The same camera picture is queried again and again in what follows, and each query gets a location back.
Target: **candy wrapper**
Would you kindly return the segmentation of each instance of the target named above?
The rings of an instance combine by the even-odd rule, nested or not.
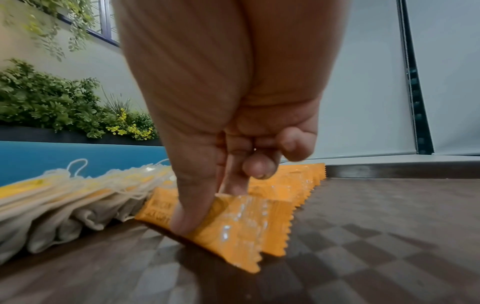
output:
[[[186,238],[251,273],[260,271],[260,252],[285,255],[294,210],[325,179],[325,165],[284,165],[268,180],[252,180],[248,195],[217,194],[207,217]],[[170,229],[178,191],[153,191],[135,219]]]

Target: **green plant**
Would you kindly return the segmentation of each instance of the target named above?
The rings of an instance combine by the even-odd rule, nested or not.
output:
[[[117,123],[112,127],[107,127],[107,130],[114,135],[127,135],[136,140],[149,140],[159,137],[149,114],[127,113],[125,109],[120,109],[120,112],[117,115]]]
[[[101,90],[103,92],[103,95],[105,95],[105,103],[107,108],[112,110],[117,115],[122,114],[122,109],[127,113],[130,112],[130,103],[132,102],[130,98],[124,100],[121,93],[119,96],[116,96],[113,93],[107,95],[103,87],[101,88]]]
[[[24,61],[0,72],[0,121],[14,126],[51,128],[100,138],[115,125],[115,114],[98,105],[97,80],[66,80],[35,71]]]
[[[4,23],[11,25],[14,24],[14,17],[9,7],[15,0],[8,1],[10,3],[2,7],[5,12]],[[37,45],[45,47],[52,56],[59,61],[65,56],[57,41],[60,30],[57,16],[63,12],[67,13],[71,21],[72,37],[68,41],[68,49],[72,52],[85,48],[85,40],[89,37],[87,30],[94,25],[90,0],[22,0],[22,2],[25,7],[21,11],[28,19],[27,23],[23,24],[23,28],[30,33]]]

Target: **white wall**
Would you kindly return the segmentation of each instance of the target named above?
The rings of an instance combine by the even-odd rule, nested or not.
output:
[[[24,14],[18,14],[18,9],[24,9],[19,1],[10,1],[9,7],[14,6],[12,12],[18,18]],[[91,37],[87,42],[87,49],[77,52],[69,52],[68,39],[70,37],[69,26],[59,22],[62,29],[58,34],[66,58],[59,62],[56,58],[42,49],[36,48],[28,33],[21,29],[22,23],[6,27],[1,21],[4,17],[0,11],[0,68],[8,65],[5,59],[12,57],[25,60],[42,72],[48,72],[56,76],[68,79],[97,78],[107,93],[120,93],[124,98],[131,98],[137,109],[147,109],[142,94],[137,87],[133,76],[127,66],[127,62],[120,48],[110,45],[97,38]],[[98,96],[104,98],[99,90]]]
[[[435,154],[480,155],[480,1],[406,4]]]
[[[353,0],[311,158],[415,154],[396,0]]]

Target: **gray panel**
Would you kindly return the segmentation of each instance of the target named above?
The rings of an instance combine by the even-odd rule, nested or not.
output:
[[[311,158],[415,154],[396,0],[353,0]]]
[[[480,155],[480,1],[406,2],[435,153]]]

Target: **checkered surface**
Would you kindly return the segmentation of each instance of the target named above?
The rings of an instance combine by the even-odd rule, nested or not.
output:
[[[480,180],[332,179],[252,275],[130,221],[0,267],[4,303],[480,303]]]

